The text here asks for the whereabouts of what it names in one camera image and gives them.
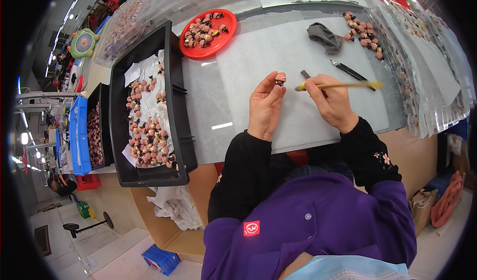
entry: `purple jacket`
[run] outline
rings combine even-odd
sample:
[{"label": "purple jacket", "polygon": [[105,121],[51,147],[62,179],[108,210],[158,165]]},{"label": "purple jacket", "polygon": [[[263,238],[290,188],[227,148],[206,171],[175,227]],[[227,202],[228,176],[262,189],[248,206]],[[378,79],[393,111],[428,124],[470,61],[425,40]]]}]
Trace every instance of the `purple jacket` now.
[{"label": "purple jacket", "polygon": [[417,247],[403,184],[381,181],[368,193],[337,173],[284,183],[244,222],[207,225],[202,279],[277,279],[302,252],[411,265]]}]

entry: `hand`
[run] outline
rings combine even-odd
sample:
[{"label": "hand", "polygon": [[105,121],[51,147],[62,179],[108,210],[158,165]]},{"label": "hand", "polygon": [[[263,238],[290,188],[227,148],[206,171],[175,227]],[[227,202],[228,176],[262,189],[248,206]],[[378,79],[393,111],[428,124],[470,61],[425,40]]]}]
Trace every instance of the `hand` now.
[{"label": "hand", "polygon": [[337,79],[319,74],[308,78],[305,82],[306,91],[318,107],[323,119],[331,126],[346,134],[351,132],[359,121],[357,114],[351,110],[347,87],[329,87],[320,89],[318,84],[342,83]]},{"label": "hand", "polygon": [[275,83],[277,71],[271,72],[254,90],[249,100],[248,133],[261,140],[271,141],[277,127],[280,105],[286,87]]},{"label": "hand", "polygon": [[58,176],[60,177],[60,179],[61,179],[61,181],[63,182],[63,184],[64,184],[65,186],[68,186],[68,183],[63,179],[63,176],[62,176],[61,174],[58,175]]}]

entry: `paintbrush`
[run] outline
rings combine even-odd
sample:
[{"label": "paintbrush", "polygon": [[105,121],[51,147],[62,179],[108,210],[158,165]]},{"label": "paintbrush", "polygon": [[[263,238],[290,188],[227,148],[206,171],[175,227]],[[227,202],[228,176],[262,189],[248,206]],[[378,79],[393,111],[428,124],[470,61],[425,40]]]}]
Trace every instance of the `paintbrush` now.
[{"label": "paintbrush", "polygon": [[[329,87],[369,87],[372,86],[375,89],[383,88],[383,83],[381,81],[374,82],[356,82],[356,83],[336,83],[336,84],[319,84],[318,88],[324,89]],[[304,92],[306,91],[305,82],[295,87],[295,91]]]}]

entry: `orange cloth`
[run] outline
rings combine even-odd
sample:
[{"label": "orange cloth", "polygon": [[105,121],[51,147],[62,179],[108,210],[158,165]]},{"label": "orange cloth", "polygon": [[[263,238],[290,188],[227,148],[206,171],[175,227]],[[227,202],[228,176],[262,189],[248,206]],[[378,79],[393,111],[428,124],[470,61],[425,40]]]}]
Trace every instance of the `orange cloth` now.
[{"label": "orange cloth", "polygon": [[450,219],[450,216],[452,216],[454,212],[454,207],[460,200],[463,188],[462,177],[459,171],[456,171],[456,173],[452,175],[444,195],[442,195],[436,205],[431,208],[432,226],[436,228],[441,227]]}]

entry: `floral embroidery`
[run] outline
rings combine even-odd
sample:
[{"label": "floral embroidery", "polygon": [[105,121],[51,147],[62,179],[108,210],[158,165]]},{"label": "floral embroidery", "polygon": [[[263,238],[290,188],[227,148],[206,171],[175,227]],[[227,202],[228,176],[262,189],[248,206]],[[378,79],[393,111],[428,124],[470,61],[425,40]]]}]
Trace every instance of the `floral embroidery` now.
[{"label": "floral embroidery", "polygon": [[383,155],[383,159],[385,159],[385,164],[391,164],[391,159],[386,154]]},{"label": "floral embroidery", "polygon": [[373,157],[379,160],[379,163],[383,165],[383,169],[390,169],[393,165],[391,164],[391,159],[384,152],[376,152]]}]

